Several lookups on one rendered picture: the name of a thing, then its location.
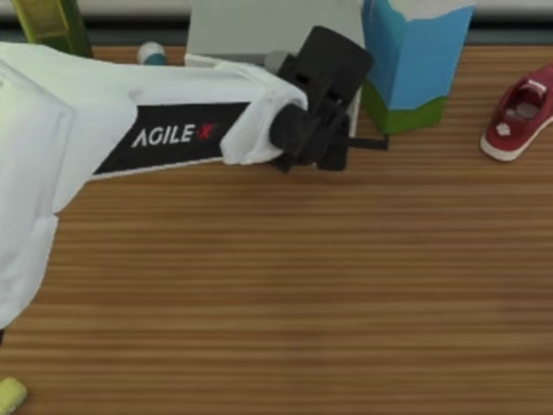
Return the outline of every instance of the red sneaker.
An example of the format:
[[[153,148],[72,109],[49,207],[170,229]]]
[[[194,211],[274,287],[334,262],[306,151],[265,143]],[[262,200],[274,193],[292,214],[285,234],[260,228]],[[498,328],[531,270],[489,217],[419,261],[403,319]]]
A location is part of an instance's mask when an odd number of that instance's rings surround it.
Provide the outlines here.
[[[480,147],[488,156],[511,162],[553,122],[553,65],[511,86],[493,114]]]

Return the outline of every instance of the yellow cylindrical object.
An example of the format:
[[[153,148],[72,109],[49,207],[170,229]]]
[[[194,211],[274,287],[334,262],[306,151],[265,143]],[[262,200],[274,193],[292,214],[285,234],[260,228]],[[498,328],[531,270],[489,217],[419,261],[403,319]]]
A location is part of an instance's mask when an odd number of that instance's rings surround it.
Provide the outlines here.
[[[8,378],[0,382],[0,415],[14,413],[27,398],[27,387],[19,380]]]
[[[29,43],[92,57],[76,0],[11,0]]]

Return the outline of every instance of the robotic arm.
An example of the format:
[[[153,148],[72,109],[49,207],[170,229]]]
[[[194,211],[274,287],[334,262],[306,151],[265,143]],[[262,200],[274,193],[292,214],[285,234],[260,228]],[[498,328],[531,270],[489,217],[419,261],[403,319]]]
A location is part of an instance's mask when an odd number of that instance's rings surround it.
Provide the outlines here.
[[[360,144],[346,109],[371,65],[324,28],[277,75],[231,62],[116,65],[0,43],[0,330],[39,290],[56,215],[89,180],[212,160],[343,170]]]

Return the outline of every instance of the shoe sole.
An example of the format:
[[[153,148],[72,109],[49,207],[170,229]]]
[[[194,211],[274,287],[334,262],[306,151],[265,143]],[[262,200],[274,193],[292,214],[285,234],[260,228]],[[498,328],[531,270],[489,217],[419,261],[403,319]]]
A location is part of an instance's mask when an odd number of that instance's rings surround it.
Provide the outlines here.
[[[542,131],[545,130],[551,123],[553,123],[553,117],[549,118],[542,125],[540,125],[540,127],[536,130],[534,135],[530,137],[526,144],[524,144],[521,148],[517,150],[505,151],[496,149],[487,142],[486,134],[483,135],[482,139],[480,140],[480,148],[482,149],[482,151],[484,151],[484,153],[486,153],[491,158],[494,158],[495,160],[505,163],[512,162],[519,158],[520,155],[524,153],[528,149],[528,147],[531,146],[532,142],[537,138],[537,136],[539,136]]]

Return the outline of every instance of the wooden surface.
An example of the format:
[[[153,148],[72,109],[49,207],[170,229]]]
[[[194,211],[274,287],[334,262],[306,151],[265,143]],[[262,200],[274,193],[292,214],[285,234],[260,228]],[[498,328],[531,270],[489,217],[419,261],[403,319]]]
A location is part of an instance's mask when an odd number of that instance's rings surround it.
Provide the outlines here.
[[[343,175],[88,185],[0,349],[22,413],[553,413],[553,133],[510,165],[478,150],[499,95],[551,58],[468,48],[443,123]]]

